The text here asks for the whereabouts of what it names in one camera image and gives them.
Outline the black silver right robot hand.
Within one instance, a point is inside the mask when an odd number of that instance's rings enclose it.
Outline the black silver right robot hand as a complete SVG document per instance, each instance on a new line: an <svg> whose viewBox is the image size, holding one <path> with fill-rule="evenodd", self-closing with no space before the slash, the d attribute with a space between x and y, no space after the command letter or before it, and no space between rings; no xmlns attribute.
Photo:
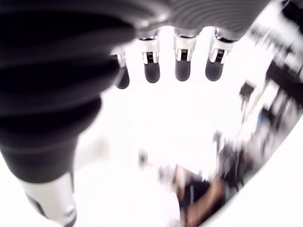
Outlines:
<svg viewBox="0 0 303 227"><path fill-rule="evenodd" d="M162 26L190 38L204 27L240 40L266 0L3 0L0 151L33 208L63 227L77 219L73 164L101 92L129 84L123 46L137 39L156 82Z"/></svg>

